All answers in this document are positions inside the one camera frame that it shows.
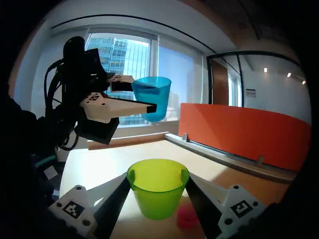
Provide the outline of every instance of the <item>building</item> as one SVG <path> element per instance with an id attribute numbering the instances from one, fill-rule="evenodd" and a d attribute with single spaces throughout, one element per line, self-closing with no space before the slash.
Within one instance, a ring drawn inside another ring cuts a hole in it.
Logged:
<path id="1" fill-rule="evenodd" d="M 148 76 L 149 44 L 123 38 L 91 35 L 87 50 L 98 48 L 101 65 L 106 72 L 132 75 L 135 80 Z M 106 92 L 110 97 L 134 100 L 133 92 Z M 120 117 L 120 125 L 146 124 L 141 115 Z"/>

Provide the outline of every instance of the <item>table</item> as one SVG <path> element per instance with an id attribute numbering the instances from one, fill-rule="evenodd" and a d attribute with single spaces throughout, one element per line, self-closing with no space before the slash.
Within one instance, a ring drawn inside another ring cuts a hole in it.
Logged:
<path id="1" fill-rule="evenodd" d="M 66 161 L 60 197 L 79 184 L 87 190 L 120 176 L 134 163 L 152 158 L 171 159 L 184 164 L 201 178 L 224 188 L 240 184 L 265 205 L 279 202 L 289 184 L 258 178 L 228 168 L 195 154 L 167 140 L 122 146 L 109 149 L 78 149 L 70 152 Z M 189 203 L 184 191 L 180 205 Z M 130 191 L 113 229 L 112 239 L 117 238 L 205 238 L 198 224 L 191 229 L 180 230 L 176 226 L 176 212 L 170 218 L 153 221 L 144 217 Z"/>

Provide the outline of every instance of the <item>pink object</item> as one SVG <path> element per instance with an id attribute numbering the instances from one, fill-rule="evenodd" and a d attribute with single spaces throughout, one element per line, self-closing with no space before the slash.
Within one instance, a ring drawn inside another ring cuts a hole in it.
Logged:
<path id="1" fill-rule="evenodd" d="M 191 228 L 198 222 L 192 203 L 182 205 L 177 211 L 177 226 L 180 229 Z"/>

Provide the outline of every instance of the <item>white wall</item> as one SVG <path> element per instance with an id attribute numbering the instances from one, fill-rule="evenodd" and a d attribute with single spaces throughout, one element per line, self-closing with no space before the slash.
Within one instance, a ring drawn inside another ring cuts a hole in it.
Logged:
<path id="1" fill-rule="evenodd" d="M 292 116 L 311 124 L 310 98 L 307 85 L 281 74 L 243 71 L 244 106 Z M 255 89 L 256 98 L 246 89 Z"/>
<path id="2" fill-rule="evenodd" d="M 31 92 L 34 74 L 44 45 L 49 37 L 49 24 L 43 25 L 34 35 L 25 55 L 21 61 L 14 86 L 14 100 L 23 110 L 31 110 Z"/>
<path id="3" fill-rule="evenodd" d="M 123 14 L 147 18 L 175 27 L 207 44 L 218 52 L 235 50 L 233 42 L 209 19 L 178 0 L 69 0 L 57 6 L 49 15 L 50 26 L 87 15 Z M 63 24 L 53 32 L 78 26 L 108 24 L 117 27 L 151 29 L 195 46 L 204 53 L 212 52 L 195 40 L 159 24 L 121 17 L 94 17 Z"/>

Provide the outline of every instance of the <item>ceiling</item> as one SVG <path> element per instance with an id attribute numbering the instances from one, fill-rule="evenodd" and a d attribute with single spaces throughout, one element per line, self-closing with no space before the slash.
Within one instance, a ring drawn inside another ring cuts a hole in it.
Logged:
<path id="1" fill-rule="evenodd" d="M 257 39 L 288 44 L 280 26 L 254 0 L 203 0 L 235 31 L 251 30 Z"/>

